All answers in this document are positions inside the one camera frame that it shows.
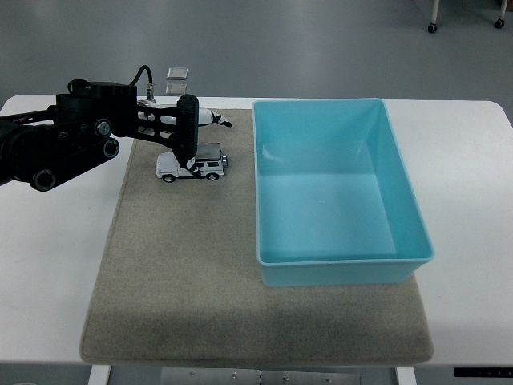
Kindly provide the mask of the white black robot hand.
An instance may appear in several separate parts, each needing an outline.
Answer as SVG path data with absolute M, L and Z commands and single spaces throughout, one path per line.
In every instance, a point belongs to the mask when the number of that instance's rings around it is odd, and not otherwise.
M 137 116 L 136 137 L 169 148 L 179 166 L 194 176 L 200 175 L 196 165 L 198 128 L 209 124 L 232 126 L 224 115 L 201 107 L 194 95 L 182 95 L 174 106 L 140 100 Z

